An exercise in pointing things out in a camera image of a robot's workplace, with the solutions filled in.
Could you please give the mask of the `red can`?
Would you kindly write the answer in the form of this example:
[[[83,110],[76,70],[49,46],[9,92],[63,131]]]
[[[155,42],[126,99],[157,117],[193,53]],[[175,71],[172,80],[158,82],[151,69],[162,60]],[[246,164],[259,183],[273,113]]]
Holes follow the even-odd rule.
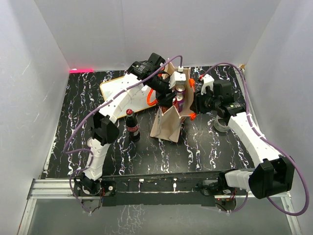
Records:
[[[173,106],[177,106],[177,99],[176,99],[176,97],[173,98],[172,105]]]

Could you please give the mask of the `beige canvas bag orange handles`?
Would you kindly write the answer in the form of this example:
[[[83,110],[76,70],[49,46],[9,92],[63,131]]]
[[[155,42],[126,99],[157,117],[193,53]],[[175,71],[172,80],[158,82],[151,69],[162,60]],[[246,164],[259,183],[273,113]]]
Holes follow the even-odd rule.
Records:
[[[195,82],[190,78],[190,68],[183,68],[182,74],[185,75],[185,88],[183,108],[179,112],[175,106],[170,107],[165,112],[158,108],[156,117],[150,132],[150,137],[162,140],[178,142],[181,125],[186,118],[191,117],[193,113],[190,106],[194,101]]]

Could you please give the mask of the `dark cola glass bottle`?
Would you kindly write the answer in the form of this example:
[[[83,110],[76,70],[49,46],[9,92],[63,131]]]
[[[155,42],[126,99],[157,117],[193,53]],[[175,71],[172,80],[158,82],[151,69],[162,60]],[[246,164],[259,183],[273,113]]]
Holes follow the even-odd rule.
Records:
[[[126,127],[129,132],[129,138],[131,141],[138,141],[140,139],[140,131],[133,110],[127,109],[126,115]]]

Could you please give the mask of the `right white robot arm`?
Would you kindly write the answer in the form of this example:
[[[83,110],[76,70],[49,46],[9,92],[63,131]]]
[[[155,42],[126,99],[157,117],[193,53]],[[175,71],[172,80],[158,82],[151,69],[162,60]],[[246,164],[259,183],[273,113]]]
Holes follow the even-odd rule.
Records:
[[[194,93],[190,109],[196,114],[215,111],[215,129],[219,132],[233,131],[255,166],[253,171],[231,169],[221,172],[218,176],[219,191],[230,194],[235,188],[241,188],[251,191],[258,199],[289,191],[294,176],[293,164],[252,130],[255,125],[247,119],[246,104],[235,101],[232,84],[227,80],[216,81],[209,75],[201,80],[202,88]]]

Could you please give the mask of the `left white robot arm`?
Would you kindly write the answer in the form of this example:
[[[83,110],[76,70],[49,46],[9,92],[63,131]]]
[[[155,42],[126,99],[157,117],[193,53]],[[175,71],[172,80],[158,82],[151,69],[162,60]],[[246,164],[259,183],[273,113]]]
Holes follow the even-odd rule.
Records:
[[[115,125],[122,110],[142,93],[142,88],[148,86],[160,94],[169,93],[169,85],[160,78],[160,72],[167,61],[156,53],[148,60],[135,61],[127,69],[119,88],[113,90],[108,100],[92,114],[93,127],[88,148],[87,166],[82,169],[78,188],[86,194],[96,195],[100,192],[103,163],[110,145],[119,136]]]

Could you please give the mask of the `purple can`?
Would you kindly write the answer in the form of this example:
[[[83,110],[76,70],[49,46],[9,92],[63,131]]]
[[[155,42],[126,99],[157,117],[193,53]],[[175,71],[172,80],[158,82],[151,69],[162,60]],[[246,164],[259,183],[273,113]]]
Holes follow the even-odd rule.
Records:
[[[178,112],[180,113],[183,110],[184,95],[182,93],[177,93],[176,100],[177,100],[177,109]]]
[[[89,139],[87,140],[87,146],[88,146],[89,148],[92,148],[92,146],[93,146],[93,141],[94,141],[93,138],[89,138]]]
[[[186,91],[186,88],[184,85],[178,84],[175,86],[175,90],[177,93],[184,93]]]

